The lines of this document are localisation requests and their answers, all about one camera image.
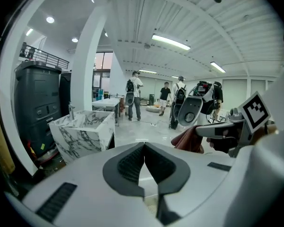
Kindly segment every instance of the gray pants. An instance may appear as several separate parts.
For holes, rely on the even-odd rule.
[[[141,118],[141,112],[140,112],[140,98],[134,97],[133,104],[136,107],[137,112],[137,118]],[[133,104],[128,106],[128,117],[131,119],[133,117]]]

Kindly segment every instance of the red cloth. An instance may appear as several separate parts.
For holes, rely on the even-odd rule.
[[[173,138],[171,144],[177,149],[203,154],[204,149],[201,145],[203,137],[196,134],[195,129],[197,126],[193,126]]]

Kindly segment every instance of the black shirt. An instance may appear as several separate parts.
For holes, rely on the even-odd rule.
[[[223,92],[222,89],[214,85],[214,98],[216,100],[222,100],[223,103]],[[209,115],[213,112],[213,100],[208,102],[203,102],[201,113]]]
[[[167,88],[167,89],[165,89],[165,88],[162,88],[161,89],[161,97],[160,97],[160,99],[162,99],[162,100],[167,100],[167,96],[169,95],[169,93],[171,93],[170,92],[170,89],[169,88]]]

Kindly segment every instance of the balcony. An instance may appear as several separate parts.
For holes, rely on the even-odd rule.
[[[45,51],[41,51],[30,45],[23,43],[19,57],[26,58],[29,61],[42,61],[49,66],[57,66],[61,69],[67,70],[69,61],[61,59]]]

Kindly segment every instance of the floor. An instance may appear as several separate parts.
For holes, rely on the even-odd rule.
[[[115,127],[115,146],[148,141],[174,147],[170,143],[171,140],[189,127],[183,127],[179,124],[176,130],[169,129],[169,115],[169,107],[166,108],[163,116],[159,116],[159,113],[148,112],[146,106],[141,106],[141,120],[137,121],[136,111],[133,107],[133,118],[132,121],[129,121],[123,111],[119,126]],[[205,154],[227,156],[227,154],[211,148],[209,143],[206,142],[206,138],[203,138],[202,146]]]

